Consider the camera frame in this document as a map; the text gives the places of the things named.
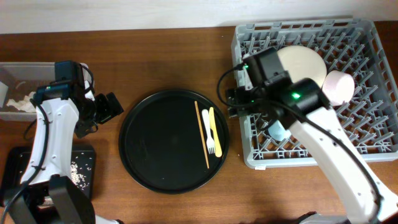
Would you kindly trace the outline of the blue cup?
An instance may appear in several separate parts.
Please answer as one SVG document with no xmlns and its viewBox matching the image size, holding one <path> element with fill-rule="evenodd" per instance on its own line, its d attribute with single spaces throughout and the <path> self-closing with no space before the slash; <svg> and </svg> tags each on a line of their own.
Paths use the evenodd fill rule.
<svg viewBox="0 0 398 224">
<path fill-rule="evenodd" d="M 272 120 L 267 129 L 269 136 L 276 141 L 283 141 L 291 137 L 291 132 L 285 129 L 279 120 Z"/>
</svg>

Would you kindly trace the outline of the beige plate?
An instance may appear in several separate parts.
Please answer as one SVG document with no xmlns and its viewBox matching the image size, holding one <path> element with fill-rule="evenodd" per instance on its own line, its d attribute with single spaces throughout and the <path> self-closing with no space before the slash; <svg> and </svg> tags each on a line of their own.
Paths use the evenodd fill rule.
<svg viewBox="0 0 398 224">
<path fill-rule="evenodd" d="M 288 71 L 293 83 L 310 78 L 320 88 L 322 87 L 327 69 L 322 57 L 316 51 L 293 45 L 278 50 L 277 56 L 284 70 Z"/>
</svg>

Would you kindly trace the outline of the rice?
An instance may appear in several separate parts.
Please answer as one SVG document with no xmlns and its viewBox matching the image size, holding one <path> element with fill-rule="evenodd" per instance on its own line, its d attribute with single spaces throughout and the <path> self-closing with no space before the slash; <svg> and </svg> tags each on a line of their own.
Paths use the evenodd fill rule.
<svg viewBox="0 0 398 224">
<path fill-rule="evenodd" d="M 90 152 L 73 151 L 71 159 L 71 177 L 80 190 L 88 190 L 91 186 L 94 157 Z"/>
</svg>

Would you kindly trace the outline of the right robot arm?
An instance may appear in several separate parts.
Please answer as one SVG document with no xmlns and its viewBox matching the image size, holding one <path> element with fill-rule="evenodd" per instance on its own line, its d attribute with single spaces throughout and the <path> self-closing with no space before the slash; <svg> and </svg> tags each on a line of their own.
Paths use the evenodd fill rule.
<svg viewBox="0 0 398 224">
<path fill-rule="evenodd" d="M 342 200 L 345 216 L 309 212 L 297 223 L 396 223 L 397 195 L 364 161 L 341 126 L 317 78 L 326 65 L 314 50 L 273 47 L 244 57 L 233 66 L 252 83 L 229 89 L 220 100 L 230 116 L 263 114 L 290 131 L 316 160 Z"/>
</svg>

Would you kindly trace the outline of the large white tissue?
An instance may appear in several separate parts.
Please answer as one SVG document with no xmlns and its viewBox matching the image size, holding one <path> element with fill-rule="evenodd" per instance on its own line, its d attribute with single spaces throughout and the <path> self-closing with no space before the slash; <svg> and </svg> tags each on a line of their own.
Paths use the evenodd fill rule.
<svg viewBox="0 0 398 224">
<path fill-rule="evenodd" d="M 33 99 L 34 94 L 35 94 L 35 92 L 32 91 L 29 93 L 29 95 L 26 95 L 23 100 L 19 100 L 19 101 L 10 99 L 6 105 L 14 107 L 18 111 L 23 111 L 23 112 L 27 112 L 27 113 L 35 113 L 35 106 L 30 102 L 30 100 Z"/>
</svg>

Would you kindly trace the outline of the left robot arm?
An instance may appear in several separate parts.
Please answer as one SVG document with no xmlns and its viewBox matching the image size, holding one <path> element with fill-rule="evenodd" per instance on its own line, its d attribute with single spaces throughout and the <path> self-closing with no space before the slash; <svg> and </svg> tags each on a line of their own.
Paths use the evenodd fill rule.
<svg viewBox="0 0 398 224">
<path fill-rule="evenodd" d="M 6 192 L 1 219 L 14 223 L 111 223 L 95 213 L 91 200 L 73 183 L 73 138 L 124 110 L 114 93 L 95 94 L 90 69 L 71 60 L 55 63 L 55 80 L 30 99 L 36 130 L 29 163 L 18 187 Z"/>
</svg>

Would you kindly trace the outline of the white plastic fork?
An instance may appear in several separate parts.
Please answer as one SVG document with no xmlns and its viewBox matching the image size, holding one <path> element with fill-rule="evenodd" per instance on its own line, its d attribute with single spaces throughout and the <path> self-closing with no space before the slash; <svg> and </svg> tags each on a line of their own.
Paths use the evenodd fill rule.
<svg viewBox="0 0 398 224">
<path fill-rule="evenodd" d="M 211 136 L 209 111 L 207 109 L 203 109 L 201 111 L 201 115 L 203 118 L 203 123 L 205 125 L 207 150 L 208 150 L 209 154 L 214 154 L 215 153 L 215 141 Z"/>
</svg>

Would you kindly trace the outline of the pink bowl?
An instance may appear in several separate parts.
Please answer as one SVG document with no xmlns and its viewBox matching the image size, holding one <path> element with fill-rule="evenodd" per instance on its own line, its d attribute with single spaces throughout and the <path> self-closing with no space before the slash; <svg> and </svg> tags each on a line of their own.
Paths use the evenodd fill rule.
<svg viewBox="0 0 398 224">
<path fill-rule="evenodd" d="M 350 74 L 331 71 L 323 82 L 322 91 L 332 106 L 349 103 L 354 95 L 354 79 Z"/>
</svg>

